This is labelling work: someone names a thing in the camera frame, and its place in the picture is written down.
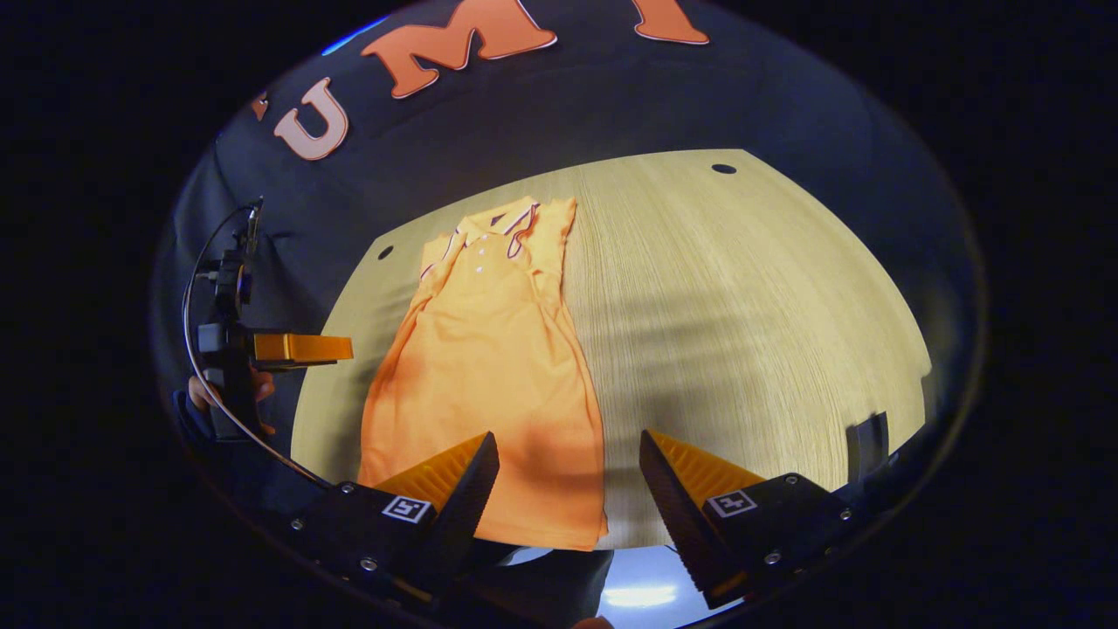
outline orange polo shirt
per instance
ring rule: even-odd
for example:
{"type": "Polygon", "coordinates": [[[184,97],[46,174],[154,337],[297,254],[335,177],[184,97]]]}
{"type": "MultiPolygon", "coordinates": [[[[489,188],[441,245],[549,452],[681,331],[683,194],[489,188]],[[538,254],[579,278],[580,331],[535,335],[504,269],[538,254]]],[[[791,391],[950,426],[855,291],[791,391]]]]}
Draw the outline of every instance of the orange polo shirt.
{"type": "Polygon", "coordinates": [[[424,246],[369,389],[358,483],[492,431],[501,469],[476,537],[590,551],[607,533],[601,417],[561,290],[575,208],[524,197],[424,246]]]}

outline wooden table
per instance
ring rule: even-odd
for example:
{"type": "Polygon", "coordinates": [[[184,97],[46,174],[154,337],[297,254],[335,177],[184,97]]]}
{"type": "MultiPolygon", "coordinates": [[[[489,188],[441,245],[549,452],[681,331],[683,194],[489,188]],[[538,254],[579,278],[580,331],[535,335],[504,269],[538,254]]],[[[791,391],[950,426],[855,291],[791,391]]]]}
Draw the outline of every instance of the wooden table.
{"type": "Polygon", "coordinates": [[[846,483],[846,427],[887,411],[896,450],[922,426],[931,363],[881,264],[757,158],[697,150],[529,177],[373,240],[321,333],[351,337],[354,360],[307,371],[294,460],[333,483],[357,477],[364,400],[416,289],[423,244],[524,194],[578,200],[563,292],[604,423],[610,533],[599,549],[671,543],[637,467],[645,428],[762,477],[796,471],[834,490],[846,483]]]}

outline orange letter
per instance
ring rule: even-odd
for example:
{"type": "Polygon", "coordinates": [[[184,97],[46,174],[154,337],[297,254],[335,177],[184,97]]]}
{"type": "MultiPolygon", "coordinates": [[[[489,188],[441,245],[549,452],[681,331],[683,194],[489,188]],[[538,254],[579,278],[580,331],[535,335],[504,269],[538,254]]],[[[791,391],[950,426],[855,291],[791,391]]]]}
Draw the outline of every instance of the orange letter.
{"type": "Polygon", "coordinates": [[[319,115],[326,120],[325,133],[319,137],[312,137],[295,120],[299,116],[296,108],[287,112],[280,124],[276,124],[275,135],[283,137],[283,141],[287,142],[291,150],[295,151],[299,156],[311,161],[334,152],[338,144],[341,144],[342,140],[345,139],[345,132],[349,131],[349,118],[342,111],[342,106],[326,89],[326,85],[330,85],[329,76],[315,83],[306,90],[306,94],[303,94],[303,104],[313,106],[319,115]]]}
{"type": "Polygon", "coordinates": [[[415,57],[462,69],[470,61],[475,30],[482,36],[477,56],[489,60],[546,48],[559,39],[538,27],[518,0],[463,0],[446,28],[401,26],[366,46],[361,56],[380,57],[396,79],[392,97],[404,98],[438,79],[437,69],[420,67],[415,57]]]}
{"type": "Polygon", "coordinates": [[[709,44],[710,37],[695,29],[676,0],[633,0],[641,23],[636,34],[648,39],[679,41],[681,44],[709,44]]]}

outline black background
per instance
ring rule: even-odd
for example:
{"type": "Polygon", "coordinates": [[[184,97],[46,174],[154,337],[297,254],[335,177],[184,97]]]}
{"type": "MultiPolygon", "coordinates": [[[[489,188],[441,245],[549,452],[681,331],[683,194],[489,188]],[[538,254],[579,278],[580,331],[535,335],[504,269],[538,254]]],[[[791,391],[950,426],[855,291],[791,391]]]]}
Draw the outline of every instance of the black background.
{"type": "MultiPolygon", "coordinates": [[[[257,86],[391,8],[229,4],[6,16],[17,70],[6,171],[27,194],[6,202],[8,275],[29,279],[6,292],[32,321],[11,350],[32,342],[15,370],[32,387],[8,392],[17,410],[31,402],[12,426],[32,428],[9,441],[16,626],[373,623],[208,493],[151,385],[154,236],[207,139],[257,86]]],[[[742,8],[925,139],[976,216],[993,292],[983,400],[939,476],[869,547],[754,623],[1114,622],[1101,429],[1116,15],[1102,7],[742,8]]]]}

